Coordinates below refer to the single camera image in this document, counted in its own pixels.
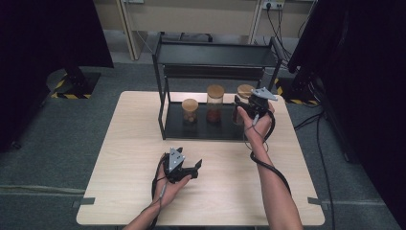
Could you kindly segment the white power strip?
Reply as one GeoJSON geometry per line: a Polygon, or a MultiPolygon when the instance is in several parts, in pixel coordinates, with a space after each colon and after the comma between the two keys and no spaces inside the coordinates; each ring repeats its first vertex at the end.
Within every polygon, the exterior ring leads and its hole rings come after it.
{"type": "Polygon", "coordinates": [[[264,10],[281,11],[283,9],[284,0],[264,0],[262,8],[264,10]]]}

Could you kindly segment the person's right hand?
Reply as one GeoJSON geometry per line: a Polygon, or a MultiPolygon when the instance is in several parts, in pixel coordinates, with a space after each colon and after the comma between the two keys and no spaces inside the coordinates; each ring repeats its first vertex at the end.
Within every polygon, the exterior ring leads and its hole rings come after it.
{"type": "Polygon", "coordinates": [[[249,141],[250,145],[263,145],[265,136],[272,126],[272,118],[269,114],[264,115],[254,122],[247,114],[247,112],[239,106],[237,108],[239,116],[242,118],[244,124],[244,134],[249,141]]]}

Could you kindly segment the white furniture leg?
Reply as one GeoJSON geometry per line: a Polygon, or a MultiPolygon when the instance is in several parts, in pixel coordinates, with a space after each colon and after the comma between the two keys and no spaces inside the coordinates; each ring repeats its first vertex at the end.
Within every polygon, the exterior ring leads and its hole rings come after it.
{"type": "Polygon", "coordinates": [[[252,8],[250,19],[250,31],[248,34],[247,43],[254,44],[265,0],[249,0],[249,1],[252,2],[252,8]]]}

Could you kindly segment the black metal shelf rack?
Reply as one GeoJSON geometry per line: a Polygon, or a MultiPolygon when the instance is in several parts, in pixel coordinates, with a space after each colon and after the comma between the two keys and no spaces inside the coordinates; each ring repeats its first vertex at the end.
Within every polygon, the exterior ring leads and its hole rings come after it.
{"type": "Polygon", "coordinates": [[[208,120],[209,105],[201,103],[197,121],[180,120],[181,102],[169,91],[170,79],[254,81],[261,83],[265,69],[274,70],[274,80],[282,65],[282,52],[276,40],[263,46],[203,42],[157,41],[152,53],[155,77],[160,94],[158,123],[163,139],[235,140],[243,139],[242,127],[236,124],[237,103],[220,109],[220,120],[208,120]]]}

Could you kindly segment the stand base with hazard tape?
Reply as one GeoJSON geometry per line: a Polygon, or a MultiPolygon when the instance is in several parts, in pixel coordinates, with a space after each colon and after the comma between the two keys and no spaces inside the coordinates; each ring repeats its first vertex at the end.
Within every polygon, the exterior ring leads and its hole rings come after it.
{"type": "Polygon", "coordinates": [[[52,98],[60,99],[89,99],[94,91],[96,84],[101,76],[97,72],[84,72],[84,85],[73,84],[68,74],[64,74],[61,80],[56,84],[52,98]]]}
{"type": "Polygon", "coordinates": [[[274,81],[277,93],[282,96],[287,103],[307,105],[319,104],[307,86],[302,89],[295,89],[293,87],[293,80],[293,78],[289,77],[277,77],[274,81]]]}

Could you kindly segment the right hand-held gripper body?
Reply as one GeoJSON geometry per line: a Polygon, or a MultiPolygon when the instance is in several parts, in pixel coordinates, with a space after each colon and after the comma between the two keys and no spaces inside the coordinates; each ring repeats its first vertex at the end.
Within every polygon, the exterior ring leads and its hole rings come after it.
{"type": "Polygon", "coordinates": [[[251,119],[256,116],[263,117],[269,111],[268,101],[277,101],[277,97],[272,94],[266,87],[252,89],[252,94],[248,98],[248,105],[245,111],[251,119]]]}

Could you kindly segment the tall glass jar wooden lid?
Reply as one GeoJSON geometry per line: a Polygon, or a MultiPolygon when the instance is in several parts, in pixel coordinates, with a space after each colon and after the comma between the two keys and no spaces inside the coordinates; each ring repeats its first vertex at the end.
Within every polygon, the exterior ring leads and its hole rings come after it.
{"type": "MultiPolygon", "coordinates": [[[[244,103],[248,104],[249,97],[252,95],[253,89],[254,87],[250,84],[241,84],[237,88],[236,95],[238,95],[244,103]]],[[[243,124],[243,119],[240,117],[237,109],[235,108],[233,110],[233,122],[238,126],[241,126],[243,124]]]]}
{"type": "Polygon", "coordinates": [[[221,108],[223,105],[224,88],[218,84],[207,87],[207,115],[210,123],[218,123],[221,120],[221,108]]]}

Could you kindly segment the beige wooden furniture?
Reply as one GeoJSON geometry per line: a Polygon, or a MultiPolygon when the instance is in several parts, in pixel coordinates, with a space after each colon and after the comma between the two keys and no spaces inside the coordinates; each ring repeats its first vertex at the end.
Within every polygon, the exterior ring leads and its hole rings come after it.
{"type": "Polygon", "coordinates": [[[239,35],[253,40],[261,0],[93,0],[105,30],[124,33],[137,60],[148,32],[239,35]]]}

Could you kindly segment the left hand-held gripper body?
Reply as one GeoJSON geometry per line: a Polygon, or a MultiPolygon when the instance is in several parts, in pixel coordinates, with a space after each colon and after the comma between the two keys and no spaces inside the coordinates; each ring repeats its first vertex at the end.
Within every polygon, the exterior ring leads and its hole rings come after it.
{"type": "Polygon", "coordinates": [[[198,171],[192,172],[192,168],[184,168],[183,163],[185,156],[182,153],[171,148],[169,153],[164,156],[164,173],[170,183],[181,181],[185,176],[190,175],[192,178],[198,177],[198,171]]]}

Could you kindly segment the small glass jar wooden lid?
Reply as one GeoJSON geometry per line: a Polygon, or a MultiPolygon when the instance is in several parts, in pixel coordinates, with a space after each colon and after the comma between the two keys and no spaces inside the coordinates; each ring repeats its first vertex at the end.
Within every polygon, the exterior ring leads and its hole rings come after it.
{"type": "Polygon", "coordinates": [[[197,122],[198,102],[195,99],[186,99],[182,102],[183,120],[193,124],[197,122]]]}

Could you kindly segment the grey tape strip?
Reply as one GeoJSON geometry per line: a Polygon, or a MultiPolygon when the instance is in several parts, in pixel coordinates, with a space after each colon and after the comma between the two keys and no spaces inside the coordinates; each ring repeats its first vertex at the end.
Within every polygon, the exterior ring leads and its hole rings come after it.
{"type": "Polygon", "coordinates": [[[315,197],[308,197],[307,198],[307,202],[309,204],[313,204],[313,205],[319,205],[322,207],[323,210],[329,210],[329,203],[328,202],[323,202],[321,199],[319,198],[315,198],[315,197]]]}
{"type": "Polygon", "coordinates": [[[84,197],[81,200],[75,200],[72,204],[73,208],[79,208],[81,205],[93,205],[95,202],[94,197],[84,197]]]}

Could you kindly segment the person's left hand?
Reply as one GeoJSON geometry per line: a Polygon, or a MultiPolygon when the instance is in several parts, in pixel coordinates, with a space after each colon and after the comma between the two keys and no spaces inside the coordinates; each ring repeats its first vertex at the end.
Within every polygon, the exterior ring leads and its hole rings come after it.
{"type": "Polygon", "coordinates": [[[170,183],[164,173],[163,164],[159,164],[159,170],[156,175],[156,184],[152,204],[158,204],[160,210],[170,205],[179,191],[192,179],[190,175],[185,176],[181,181],[170,183]]]}

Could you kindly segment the black curtain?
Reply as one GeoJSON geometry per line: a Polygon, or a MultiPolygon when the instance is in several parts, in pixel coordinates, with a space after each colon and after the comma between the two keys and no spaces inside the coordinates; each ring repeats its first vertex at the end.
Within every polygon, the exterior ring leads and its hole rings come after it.
{"type": "Polygon", "coordinates": [[[318,0],[288,63],[319,79],[350,149],[406,230],[406,0],[318,0]]]}
{"type": "Polygon", "coordinates": [[[93,0],[0,0],[0,152],[30,121],[56,70],[113,66],[93,0]]]}

